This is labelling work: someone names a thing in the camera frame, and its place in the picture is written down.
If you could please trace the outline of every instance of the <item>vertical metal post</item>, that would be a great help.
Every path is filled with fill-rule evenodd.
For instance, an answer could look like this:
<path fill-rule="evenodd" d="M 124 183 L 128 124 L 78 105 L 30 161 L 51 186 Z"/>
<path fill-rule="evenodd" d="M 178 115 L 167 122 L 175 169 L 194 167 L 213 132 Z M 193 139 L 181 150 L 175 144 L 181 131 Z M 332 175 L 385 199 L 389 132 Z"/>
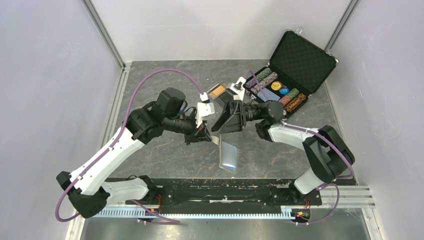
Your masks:
<path fill-rule="evenodd" d="M 346 10 L 344 10 L 343 15 L 341 16 L 340 20 L 338 21 L 337 26 L 335 27 L 330 39 L 327 42 L 327 45 L 324 48 L 324 50 L 327 53 L 329 53 L 329 51 L 335 45 L 337 39 L 339 38 L 339 36 L 342 33 L 342 30 L 345 28 L 346 24 L 348 23 L 349 18 L 351 17 L 352 13 L 354 12 L 355 8 L 357 7 L 359 1 L 360 0 L 350 0 L 349 4 L 346 7 Z"/>
<path fill-rule="evenodd" d="M 125 62 L 122 59 L 121 55 L 119 54 L 118 49 L 115 46 L 114 42 L 112 41 L 111 36 L 109 35 L 108 31 L 106 30 L 106 27 L 102 22 L 102 19 L 100 19 L 99 13 L 97 12 L 96 8 L 94 7 L 93 2 L 91 0 L 82 0 L 82 3 L 84 4 L 85 8 L 87 9 L 88 14 L 90 14 L 90 17 L 93 20 L 98 31 L 100 32 L 101 37 L 106 42 L 107 47 L 110 49 L 110 52 L 112 53 L 113 58 L 115 59 L 116 63 L 123 70 L 125 68 Z"/>

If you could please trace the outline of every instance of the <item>white panel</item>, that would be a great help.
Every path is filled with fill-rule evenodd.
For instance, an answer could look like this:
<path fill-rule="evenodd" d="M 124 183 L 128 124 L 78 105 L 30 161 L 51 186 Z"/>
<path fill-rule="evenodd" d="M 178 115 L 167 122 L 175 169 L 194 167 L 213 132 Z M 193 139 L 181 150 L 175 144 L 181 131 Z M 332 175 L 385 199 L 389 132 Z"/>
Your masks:
<path fill-rule="evenodd" d="M 81 1 L 0 6 L 0 239 L 61 240 L 56 175 L 100 146 L 120 68 Z"/>
<path fill-rule="evenodd" d="M 360 1 L 333 48 L 328 78 L 353 167 L 389 239 L 422 239 L 424 2 Z"/>
<path fill-rule="evenodd" d="M 286 29 L 324 48 L 349 0 L 93 0 L 126 62 L 268 59 Z"/>

